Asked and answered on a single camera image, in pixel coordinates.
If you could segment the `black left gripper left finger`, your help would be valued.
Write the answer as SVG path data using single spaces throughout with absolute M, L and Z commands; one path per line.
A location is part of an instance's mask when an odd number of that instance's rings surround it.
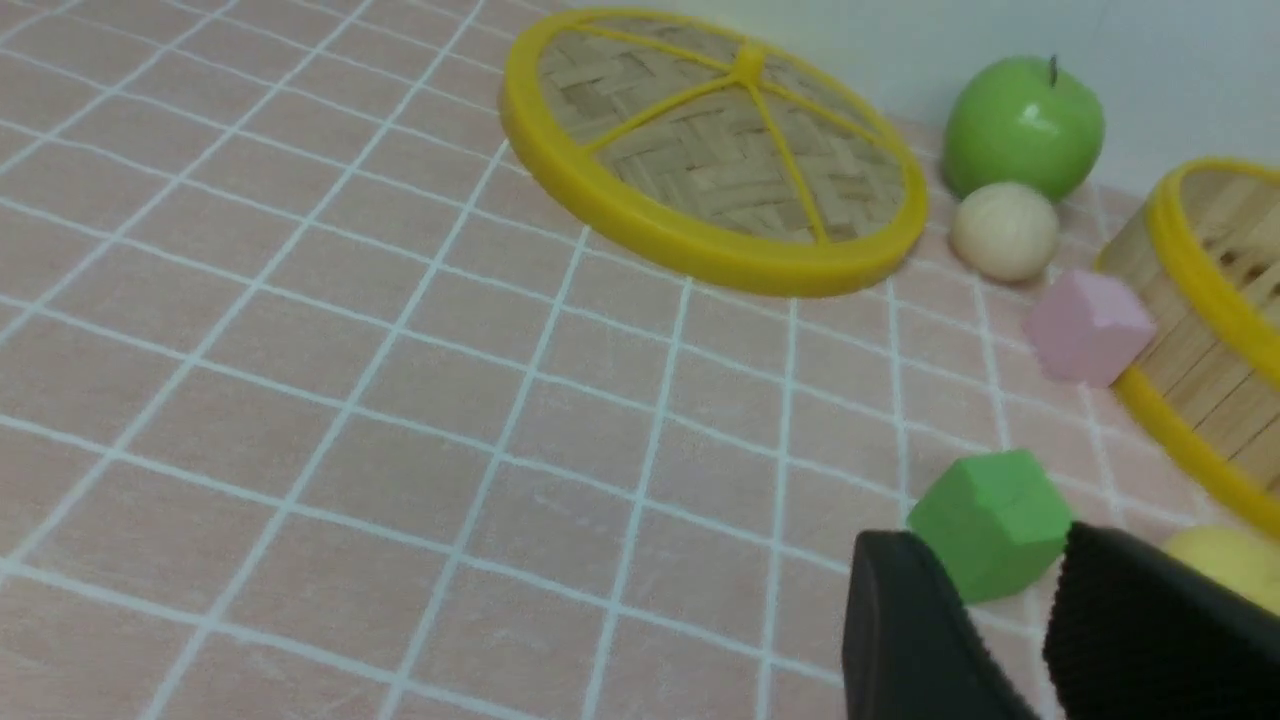
M 854 542 L 842 673 L 850 719 L 1037 716 L 909 530 L 863 530 Z

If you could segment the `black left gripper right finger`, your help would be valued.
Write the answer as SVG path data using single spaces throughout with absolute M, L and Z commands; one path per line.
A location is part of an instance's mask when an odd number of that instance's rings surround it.
M 1115 527 L 1068 533 L 1043 659 L 1069 719 L 1275 719 L 1279 620 Z

